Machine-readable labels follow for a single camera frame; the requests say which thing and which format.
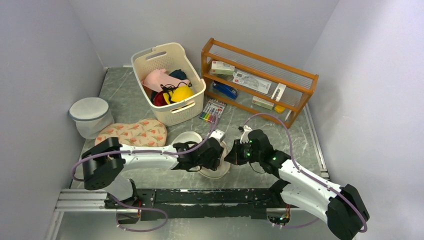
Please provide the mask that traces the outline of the white mesh laundry bag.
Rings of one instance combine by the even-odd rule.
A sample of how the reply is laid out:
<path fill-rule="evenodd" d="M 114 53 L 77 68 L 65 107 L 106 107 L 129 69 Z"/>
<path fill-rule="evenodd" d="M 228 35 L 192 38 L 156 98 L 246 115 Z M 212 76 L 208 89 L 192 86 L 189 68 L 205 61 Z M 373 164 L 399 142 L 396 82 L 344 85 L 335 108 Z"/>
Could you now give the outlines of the white mesh laundry bag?
<path fill-rule="evenodd" d="M 194 132 L 194 131 L 186 131 L 181 134 L 179 134 L 172 142 L 171 145 L 176 143 L 185 143 L 185 142 L 195 142 L 200 143 L 202 141 L 202 137 Z M 231 164 L 224 161 L 225 156 L 229 153 L 228 147 L 224 141 L 220 142 L 220 146 L 223 148 L 223 152 L 220 157 L 220 163 L 216 170 L 211 170 L 207 168 L 200 169 L 199 166 L 192 168 L 192 171 L 197 171 L 200 175 L 210 178 L 210 179 L 220 179 L 224 175 L 226 175 L 231 167 Z"/>

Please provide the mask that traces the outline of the yellow bra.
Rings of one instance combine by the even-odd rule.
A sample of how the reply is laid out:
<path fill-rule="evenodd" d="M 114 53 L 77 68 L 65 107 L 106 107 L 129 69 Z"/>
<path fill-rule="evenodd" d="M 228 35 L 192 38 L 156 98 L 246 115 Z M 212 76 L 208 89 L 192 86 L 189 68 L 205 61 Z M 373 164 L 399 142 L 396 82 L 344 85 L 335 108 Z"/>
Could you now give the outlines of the yellow bra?
<path fill-rule="evenodd" d="M 181 102 L 194 95 L 191 89 L 192 84 L 184 81 L 174 86 L 172 84 L 160 85 L 163 91 L 163 98 L 165 102 L 169 104 Z"/>

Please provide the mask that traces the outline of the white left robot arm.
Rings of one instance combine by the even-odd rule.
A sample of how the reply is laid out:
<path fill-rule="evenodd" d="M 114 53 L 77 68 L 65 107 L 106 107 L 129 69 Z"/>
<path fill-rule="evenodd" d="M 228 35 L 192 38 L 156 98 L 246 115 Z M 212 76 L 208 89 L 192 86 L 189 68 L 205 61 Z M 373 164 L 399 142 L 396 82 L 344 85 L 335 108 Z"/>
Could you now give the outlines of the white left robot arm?
<path fill-rule="evenodd" d="M 105 190 L 126 208 L 139 200 L 135 184 L 122 172 L 139 169 L 183 170 L 187 172 L 220 171 L 228 147 L 223 136 L 201 137 L 194 131 L 183 132 L 170 145 L 133 146 L 110 137 L 82 154 L 85 190 Z"/>

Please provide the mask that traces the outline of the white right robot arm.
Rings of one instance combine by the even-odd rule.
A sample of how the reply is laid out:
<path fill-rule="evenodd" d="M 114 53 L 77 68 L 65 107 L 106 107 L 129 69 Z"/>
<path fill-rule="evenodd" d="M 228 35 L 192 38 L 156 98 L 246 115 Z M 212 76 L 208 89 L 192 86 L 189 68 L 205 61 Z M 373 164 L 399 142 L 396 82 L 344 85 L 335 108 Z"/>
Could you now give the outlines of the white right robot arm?
<path fill-rule="evenodd" d="M 260 129 L 239 128 L 241 137 L 235 139 L 224 160 L 232 165 L 258 163 L 267 174 L 278 178 L 270 193 L 275 207 L 284 204 L 298 207 L 325 222 L 340 240 L 352 240 L 370 218 L 368 210 L 351 184 L 341 186 L 326 180 L 271 145 Z"/>

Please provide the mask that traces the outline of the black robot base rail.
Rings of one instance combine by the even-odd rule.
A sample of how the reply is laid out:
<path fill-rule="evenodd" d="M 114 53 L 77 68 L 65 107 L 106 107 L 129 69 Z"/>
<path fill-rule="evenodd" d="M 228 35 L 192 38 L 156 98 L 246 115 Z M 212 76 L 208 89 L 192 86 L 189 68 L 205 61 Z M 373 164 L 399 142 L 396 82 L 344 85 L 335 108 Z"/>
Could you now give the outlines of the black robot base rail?
<path fill-rule="evenodd" d="M 172 189 L 138 188 L 132 196 L 116 201 L 106 195 L 104 207 L 123 211 L 134 207 L 141 221 L 164 219 L 237 218 L 265 220 L 268 211 L 282 212 L 288 206 L 270 188 Z"/>

